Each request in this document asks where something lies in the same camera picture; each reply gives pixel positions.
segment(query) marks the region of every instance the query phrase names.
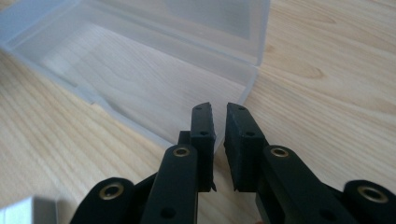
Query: white object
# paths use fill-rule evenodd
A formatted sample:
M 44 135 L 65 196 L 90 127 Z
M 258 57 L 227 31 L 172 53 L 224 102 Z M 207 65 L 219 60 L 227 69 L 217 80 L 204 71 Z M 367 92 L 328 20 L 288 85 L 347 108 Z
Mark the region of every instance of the white object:
M 56 202 L 30 197 L 0 210 L 0 224 L 56 224 Z
M 262 62 L 269 0 L 20 0 L 0 47 L 164 147 L 210 102 L 216 147 L 226 105 Z

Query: translucent plastic container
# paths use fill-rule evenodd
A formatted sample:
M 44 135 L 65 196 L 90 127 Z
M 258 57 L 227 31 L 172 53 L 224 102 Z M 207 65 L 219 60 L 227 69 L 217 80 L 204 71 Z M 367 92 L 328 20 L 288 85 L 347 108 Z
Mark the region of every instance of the translucent plastic container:
M 210 102 L 216 147 L 262 61 L 267 0 L 20 0 L 0 47 L 169 147 Z

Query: wood grain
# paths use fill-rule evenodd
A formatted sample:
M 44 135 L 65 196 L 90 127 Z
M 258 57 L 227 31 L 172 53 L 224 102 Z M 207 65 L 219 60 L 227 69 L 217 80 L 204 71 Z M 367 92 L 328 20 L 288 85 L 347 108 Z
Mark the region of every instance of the wood grain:
M 0 8 L 13 0 L 0 0 Z M 295 150 L 337 189 L 368 179 L 396 192 L 396 3 L 271 5 L 264 61 L 245 106 L 271 144 Z M 163 148 L 97 105 L 0 52 L 0 207 L 33 194 L 60 201 L 67 223 L 110 176 L 138 182 Z M 221 147 L 218 192 L 201 194 L 199 223 L 255 223 L 254 195 L 235 193 Z

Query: screw hole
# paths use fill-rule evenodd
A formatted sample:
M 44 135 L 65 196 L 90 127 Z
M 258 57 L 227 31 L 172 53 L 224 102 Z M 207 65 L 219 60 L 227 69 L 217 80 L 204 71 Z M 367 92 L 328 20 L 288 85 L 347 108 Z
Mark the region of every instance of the screw hole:
M 387 203 L 389 200 L 387 195 L 385 195 L 383 192 L 368 186 L 358 187 L 358 193 L 365 199 L 374 203 Z
M 246 132 L 246 135 L 252 137 L 252 136 L 255 135 L 255 133 L 253 133 L 253 132 Z
M 119 197 L 124 191 L 124 187 L 121 183 L 116 182 L 106 185 L 99 192 L 99 197 L 103 200 L 112 200 Z
M 319 213 L 324 219 L 326 219 L 328 221 L 337 220 L 337 217 L 335 216 L 335 214 L 332 211 L 328 210 L 328 209 L 320 209 Z
M 289 156 L 289 152 L 283 148 L 273 148 L 271 149 L 271 153 L 276 156 L 276 157 L 288 157 Z
M 190 151 L 185 147 L 179 147 L 179 148 L 175 149 L 173 152 L 174 152 L 174 155 L 177 157 L 185 157 L 190 154 Z
M 173 218 L 176 215 L 176 211 L 175 209 L 171 208 L 171 207 L 165 207 L 163 208 L 163 210 L 161 210 L 161 217 L 163 218 Z

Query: wooden table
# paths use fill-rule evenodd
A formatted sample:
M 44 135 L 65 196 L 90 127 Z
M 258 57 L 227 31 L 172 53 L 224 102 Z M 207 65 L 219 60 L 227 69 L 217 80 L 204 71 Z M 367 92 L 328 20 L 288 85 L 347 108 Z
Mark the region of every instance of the wooden table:
M 0 0 L 5 8 L 15 0 Z M 396 192 L 396 2 L 273 0 L 260 75 L 245 106 L 271 144 L 295 150 L 337 189 L 368 179 Z M 59 200 L 67 223 L 99 181 L 135 183 L 163 148 L 0 52 L 0 207 Z M 233 192 L 224 148 L 218 192 L 199 223 L 255 223 L 253 194 Z

